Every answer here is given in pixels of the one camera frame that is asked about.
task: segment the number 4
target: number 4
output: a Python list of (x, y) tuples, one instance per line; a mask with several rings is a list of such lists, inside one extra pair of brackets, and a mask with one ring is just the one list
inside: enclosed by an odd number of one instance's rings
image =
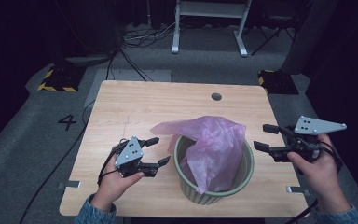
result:
[(66, 124), (66, 129), (65, 130), (68, 131), (69, 127), (71, 126), (71, 124), (76, 123), (76, 121), (73, 121), (73, 119), (74, 119), (74, 116), (70, 114), (70, 115), (66, 116), (65, 118), (63, 118), (63, 119), (60, 119), (58, 122), (59, 123), (65, 123)]

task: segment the ribbed bucket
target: ribbed bucket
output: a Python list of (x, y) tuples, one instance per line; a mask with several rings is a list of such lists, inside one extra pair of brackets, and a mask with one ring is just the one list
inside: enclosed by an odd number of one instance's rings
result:
[(198, 192), (196, 192), (197, 186), (191, 183), (186, 178), (179, 165), (180, 161), (185, 156), (187, 149), (194, 144), (195, 142), (193, 140), (188, 139), (184, 136), (180, 136), (176, 142), (175, 150), (173, 152), (175, 168), (180, 176), (180, 187), (182, 189), (182, 192), (191, 202), (201, 205), (216, 203), (221, 198), (239, 192), (249, 183), (249, 180), (252, 177), (252, 173), (255, 167), (255, 160), (253, 157), (252, 150), (245, 140), (242, 148), (242, 160), (235, 175), (232, 189), (220, 192), (206, 191), (203, 194), (199, 194)]

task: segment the sleeve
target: sleeve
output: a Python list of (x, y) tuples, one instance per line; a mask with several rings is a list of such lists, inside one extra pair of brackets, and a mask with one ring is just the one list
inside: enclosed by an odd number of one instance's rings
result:
[(342, 213), (322, 213), (319, 211), (315, 211), (314, 217), (316, 223), (320, 224), (358, 224), (358, 210), (353, 205), (351, 205), (351, 210)]
[(90, 203), (93, 198), (94, 194), (90, 195), (84, 202), (83, 207), (75, 218), (75, 224), (113, 224), (116, 218), (116, 206), (112, 204), (109, 213), (98, 210)]

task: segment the hand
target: hand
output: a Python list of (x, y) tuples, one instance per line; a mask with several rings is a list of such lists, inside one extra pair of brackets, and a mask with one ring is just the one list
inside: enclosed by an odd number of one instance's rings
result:
[[(318, 139), (332, 146), (326, 134), (319, 135)], [(321, 143), (323, 147), (332, 150), (326, 144)], [(310, 186), (316, 191), (321, 212), (336, 213), (351, 209), (339, 185), (336, 163), (331, 155), (322, 151), (319, 159), (314, 163), (305, 161), (295, 152), (290, 152), (287, 157), (303, 172)]]
[[(106, 164), (103, 171), (104, 174), (116, 170), (115, 161), (116, 155), (114, 155)], [(127, 188), (138, 182), (144, 175), (144, 173), (140, 172), (123, 178), (119, 171), (105, 175), (101, 182), (101, 186), (98, 188), (98, 191), (91, 201), (92, 206), (104, 212), (110, 212), (112, 202), (117, 200)]]

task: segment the plastic bag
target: plastic bag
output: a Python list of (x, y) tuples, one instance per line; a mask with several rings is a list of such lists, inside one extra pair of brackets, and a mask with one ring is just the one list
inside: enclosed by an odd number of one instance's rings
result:
[(150, 131), (158, 135), (172, 134), (168, 150), (173, 152), (177, 138), (183, 135), (196, 141), (180, 161), (184, 175), (196, 191), (230, 190), (242, 158), (246, 127), (222, 117), (162, 122)]

